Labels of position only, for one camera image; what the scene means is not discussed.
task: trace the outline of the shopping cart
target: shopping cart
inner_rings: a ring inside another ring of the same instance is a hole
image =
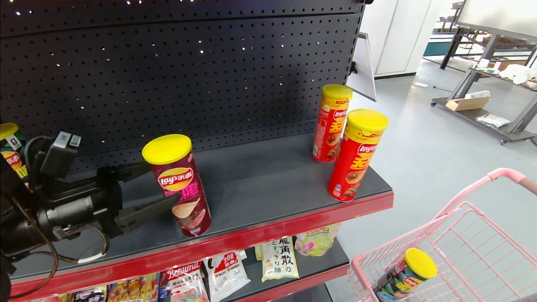
[[[474,205],[462,202],[499,177],[537,195],[537,184],[522,173],[497,169],[487,174],[458,193],[431,222],[354,257],[349,276],[359,300],[379,301],[372,287],[408,248],[431,256],[438,276],[419,285],[405,301],[513,301],[537,292],[535,257]],[[528,231],[537,240],[537,223],[532,224]]]

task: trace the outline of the yellow lid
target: yellow lid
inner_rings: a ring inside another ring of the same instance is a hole
[[[7,123],[0,125],[0,140],[7,138],[10,135],[14,135],[19,130],[19,126],[14,123]]]
[[[182,134],[155,138],[142,149],[143,158],[150,164],[169,164],[184,158],[192,150],[192,141]]]
[[[431,279],[437,274],[434,260],[424,251],[417,248],[409,248],[404,253],[404,258],[410,267],[421,278]]]
[[[352,99],[352,89],[340,84],[329,84],[323,87],[323,94],[332,98]]]
[[[349,125],[368,132],[383,131],[388,127],[388,118],[371,109],[355,109],[347,113]]]

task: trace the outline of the black cable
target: black cable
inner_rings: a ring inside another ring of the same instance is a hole
[[[23,209],[23,207],[18,203],[18,201],[16,201],[15,199],[13,199],[12,201],[13,201],[13,204],[17,208],[19,208],[19,211],[24,215],[24,217],[30,222],[30,224],[39,233],[39,235],[41,235],[41,237],[43,237],[43,240],[46,242],[46,244],[48,245],[48,247],[52,251],[52,254],[53,254],[53,257],[54,257],[54,265],[52,266],[52,270],[50,271],[50,274],[48,275],[48,277],[45,280],[43,280],[43,282],[41,282],[38,286],[34,287],[33,289],[25,291],[23,293],[16,294],[15,296],[10,296],[9,297],[10,299],[17,299],[17,298],[20,298],[20,297],[24,297],[24,296],[26,296],[28,294],[31,294],[31,293],[39,290],[43,286],[45,286],[45,284],[47,284],[54,277],[54,275],[56,274],[56,271],[58,270],[58,258],[59,257],[58,257],[58,252],[56,251],[56,248],[54,247],[54,245],[52,245],[50,240],[45,236],[45,234],[43,233],[41,228],[38,226],[38,224],[30,217],[28,212],[26,212],[26,210]]]
[[[101,235],[101,238],[103,238],[103,241],[104,241],[103,251],[101,252],[101,254],[103,255],[106,254],[106,252],[110,248],[110,239],[108,238],[108,236],[106,236],[100,228],[94,225],[84,225],[84,226],[94,228],[95,230],[99,232],[99,234]],[[33,251],[33,252],[28,253],[28,256],[31,256],[31,255],[47,255],[47,256],[54,257],[54,254],[49,251]],[[65,262],[71,262],[71,263],[79,263],[80,261],[80,259],[75,259],[75,258],[63,256],[60,254],[58,254],[58,258]]]
[[[30,171],[30,167],[31,165],[33,164],[33,159],[32,161],[30,161],[30,149],[32,148],[32,145],[38,141],[38,140],[42,140],[42,139],[45,139],[47,138],[46,136],[36,136],[35,138],[31,139],[28,141],[28,143],[26,144],[25,148],[24,148],[24,159],[26,160],[26,166],[27,166],[27,169],[28,171]]]

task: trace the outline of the white wall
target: white wall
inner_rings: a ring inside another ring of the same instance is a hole
[[[438,19],[451,0],[375,0],[360,31],[369,35],[375,76],[415,73]]]

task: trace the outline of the cardboard box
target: cardboard box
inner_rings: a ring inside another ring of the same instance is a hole
[[[479,97],[479,98],[457,98],[450,99],[446,107],[453,111],[462,111],[462,110],[472,110],[472,109],[481,109],[485,107],[485,104],[490,100],[490,97]]]

